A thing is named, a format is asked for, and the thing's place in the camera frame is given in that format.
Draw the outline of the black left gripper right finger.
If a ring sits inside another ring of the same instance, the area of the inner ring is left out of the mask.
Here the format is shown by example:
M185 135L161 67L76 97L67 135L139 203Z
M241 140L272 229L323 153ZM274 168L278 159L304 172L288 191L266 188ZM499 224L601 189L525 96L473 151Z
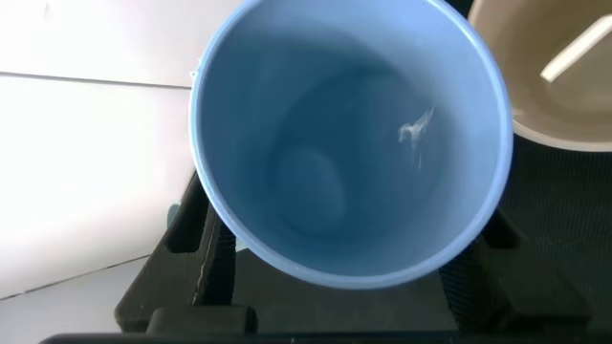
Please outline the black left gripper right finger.
M585 298L500 209L439 274L463 333L584 331L591 320Z

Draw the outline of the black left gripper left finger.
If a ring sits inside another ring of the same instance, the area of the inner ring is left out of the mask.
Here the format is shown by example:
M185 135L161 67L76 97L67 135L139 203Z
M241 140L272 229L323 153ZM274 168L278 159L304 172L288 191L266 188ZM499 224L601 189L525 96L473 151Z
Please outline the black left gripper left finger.
M142 333L155 310L228 306L235 281L236 237L225 226L194 174L168 229L115 308L124 333Z

